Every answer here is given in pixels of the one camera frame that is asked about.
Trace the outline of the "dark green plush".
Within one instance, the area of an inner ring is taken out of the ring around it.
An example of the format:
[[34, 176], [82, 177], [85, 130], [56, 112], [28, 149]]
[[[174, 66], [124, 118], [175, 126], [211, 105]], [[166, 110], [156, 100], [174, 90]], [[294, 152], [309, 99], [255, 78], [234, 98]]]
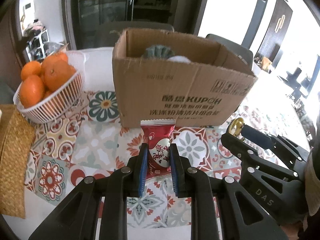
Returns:
[[169, 59], [173, 56], [175, 56], [175, 52], [170, 47], [160, 44], [146, 48], [142, 55], [145, 59]]

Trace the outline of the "white fluffy plush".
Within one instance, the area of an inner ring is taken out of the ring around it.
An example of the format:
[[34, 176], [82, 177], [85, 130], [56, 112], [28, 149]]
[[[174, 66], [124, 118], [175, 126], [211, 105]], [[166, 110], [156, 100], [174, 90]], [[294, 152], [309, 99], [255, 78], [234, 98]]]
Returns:
[[185, 56], [172, 56], [168, 58], [168, 61], [180, 62], [180, 63], [191, 63], [191, 61]]

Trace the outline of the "dark glass cabinet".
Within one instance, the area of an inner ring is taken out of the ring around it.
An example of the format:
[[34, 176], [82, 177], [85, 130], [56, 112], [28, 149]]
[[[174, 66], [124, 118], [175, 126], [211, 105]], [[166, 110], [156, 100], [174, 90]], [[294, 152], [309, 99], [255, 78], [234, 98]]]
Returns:
[[170, 26], [198, 34], [208, 0], [62, 0], [63, 25], [71, 49], [109, 47], [101, 33], [110, 25]]

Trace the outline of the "brown cardboard box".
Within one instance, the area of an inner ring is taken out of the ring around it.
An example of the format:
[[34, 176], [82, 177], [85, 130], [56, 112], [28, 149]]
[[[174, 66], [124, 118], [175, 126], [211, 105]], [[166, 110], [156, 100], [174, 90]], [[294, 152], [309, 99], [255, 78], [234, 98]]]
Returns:
[[[219, 126], [240, 106], [257, 77], [224, 45], [178, 32], [150, 40], [122, 36], [113, 49], [113, 81], [120, 122], [137, 128], [141, 120], [175, 119], [179, 127]], [[152, 45], [170, 47], [191, 63], [145, 59]]]

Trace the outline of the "orange top left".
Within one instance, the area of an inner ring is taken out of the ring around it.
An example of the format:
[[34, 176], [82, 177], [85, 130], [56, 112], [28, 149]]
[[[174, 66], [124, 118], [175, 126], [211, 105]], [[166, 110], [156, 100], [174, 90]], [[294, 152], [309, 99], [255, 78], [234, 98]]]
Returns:
[[31, 75], [39, 76], [41, 74], [41, 64], [37, 61], [26, 63], [21, 70], [21, 80], [24, 81]]

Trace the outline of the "woven straw mat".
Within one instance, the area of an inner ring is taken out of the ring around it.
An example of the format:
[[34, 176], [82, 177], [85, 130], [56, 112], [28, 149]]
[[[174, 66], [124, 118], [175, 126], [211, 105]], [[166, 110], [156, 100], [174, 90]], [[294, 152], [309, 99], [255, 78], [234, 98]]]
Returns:
[[24, 177], [35, 129], [15, 105], [1, 105], [1, 214], [25, 218]]

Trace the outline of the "left dark dining chair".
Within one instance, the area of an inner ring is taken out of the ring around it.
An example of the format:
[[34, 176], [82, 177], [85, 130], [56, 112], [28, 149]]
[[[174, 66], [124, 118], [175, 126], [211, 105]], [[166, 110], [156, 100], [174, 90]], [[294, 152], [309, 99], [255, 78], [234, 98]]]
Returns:
[[105, 22], [99, 25], [94, 37], [94, 47], [114, 47], [122, 36], [132, 42], [134, 38], [150, 40], [149, 36], [154, 37], [157, 33], [173, 32], [172, 25], [158, 22], [144, 21], [114, 21]]

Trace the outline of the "right dark dining chair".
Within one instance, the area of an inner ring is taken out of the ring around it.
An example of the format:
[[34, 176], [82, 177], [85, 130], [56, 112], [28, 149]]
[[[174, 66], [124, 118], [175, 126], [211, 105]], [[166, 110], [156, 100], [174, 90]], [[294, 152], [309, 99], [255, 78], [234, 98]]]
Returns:
[[218, 35], [208, 34], [206, 38], [224, 45], [228, 50], [244, 61], [250, 69], [252, 69], [253, 53], [249, 49]]

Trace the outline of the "dark dining chair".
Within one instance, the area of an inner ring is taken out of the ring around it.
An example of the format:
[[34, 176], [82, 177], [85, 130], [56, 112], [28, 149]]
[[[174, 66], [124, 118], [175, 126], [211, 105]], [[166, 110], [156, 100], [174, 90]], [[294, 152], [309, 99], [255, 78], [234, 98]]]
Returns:
[[172, 25], [158, 22], [144, 21], [114, 21], [105, 22], [99, 25], [94, 37], [94, 47], [114, 47], [122, 36], [132, 42], [134, 38], [150, 40], [149, 36], [154, 37], [157, 33], [173, 32]]
[[253, 53], [249, 49], [218, 35], [208, 34], [206, 38], [224, 45], [228, 50], [244, 61], [250, 69], [252, 69]]

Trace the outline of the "orange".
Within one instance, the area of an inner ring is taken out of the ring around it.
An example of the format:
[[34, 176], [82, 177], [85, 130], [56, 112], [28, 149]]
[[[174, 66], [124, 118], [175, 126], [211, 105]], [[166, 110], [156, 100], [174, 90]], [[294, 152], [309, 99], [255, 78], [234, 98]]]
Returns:
[[44, 97], [45, 87], [41, 78], [30, 75], [21, 84], [19, 96], [24, 108], [30, 108], [38, 104]]
[[21, 80], [24, 81], [31, 75], [39, 76], [41, 74], [41, 64], [37, 61], [26, 63], [21, 70]]
[[49, 65], [44, 72], [44, 81], [51, 92], [58, 90], [63, 86], [74, 74], [76, 70], [66, 61], [57, 60]]

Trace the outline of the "red snack packet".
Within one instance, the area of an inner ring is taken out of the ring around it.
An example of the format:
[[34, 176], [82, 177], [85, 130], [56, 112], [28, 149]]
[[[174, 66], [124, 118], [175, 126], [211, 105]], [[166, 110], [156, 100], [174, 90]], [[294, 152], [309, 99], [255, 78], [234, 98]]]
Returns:
[[170, 173], [171, 135], [175, 129], [175, 119], [141, 120], [140, 126], [147, 139], [148, 170], [147, 179], [166, 176]]

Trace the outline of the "orange centre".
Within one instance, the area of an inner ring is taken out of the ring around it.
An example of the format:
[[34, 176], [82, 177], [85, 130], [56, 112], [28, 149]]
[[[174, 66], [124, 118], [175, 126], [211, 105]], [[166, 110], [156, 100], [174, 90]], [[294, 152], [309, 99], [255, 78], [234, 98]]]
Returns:
[[58, 90], [63, 86], [74, 74], [76, 70], [66, 61], [57, 60], [49, 65], [44, 72], [44, 81], [51, 92]]

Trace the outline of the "white shoe rack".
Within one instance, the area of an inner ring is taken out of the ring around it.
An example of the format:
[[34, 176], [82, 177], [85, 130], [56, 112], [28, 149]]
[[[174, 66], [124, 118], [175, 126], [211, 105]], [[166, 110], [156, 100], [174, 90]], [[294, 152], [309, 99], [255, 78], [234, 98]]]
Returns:
[[46, 57], [44, 44], [49, 42], [47, 29], [31, 30], [27, 39], [26, 53], [30, 61], [43, 61]]

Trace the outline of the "white plastic fruit basket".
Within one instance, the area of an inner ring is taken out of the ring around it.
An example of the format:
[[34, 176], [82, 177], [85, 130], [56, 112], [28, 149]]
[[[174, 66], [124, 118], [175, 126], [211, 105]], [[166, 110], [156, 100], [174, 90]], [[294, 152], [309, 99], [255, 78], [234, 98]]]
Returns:
[[75, 74], [57, 91], [33, 107], [24, 108], [20, 101], [20, 89], [16, 90], [13, 103], [17, 110], [36, 124], [45, 124], [66, 113], [80, 98], [85, 84], [86, 56], [80, 51], [67, 51], [68, 63], [76, 70]]

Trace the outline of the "orange front bottom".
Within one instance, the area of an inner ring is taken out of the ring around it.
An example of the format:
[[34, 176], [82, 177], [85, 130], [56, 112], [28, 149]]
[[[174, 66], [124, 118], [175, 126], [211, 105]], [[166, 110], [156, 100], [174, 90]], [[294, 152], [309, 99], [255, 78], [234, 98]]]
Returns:
[[21, 84], [19, 96], [24, 108], [30, 108], [38, 104], [44, 97], [45, 87], [41, 78], [30, 75]]

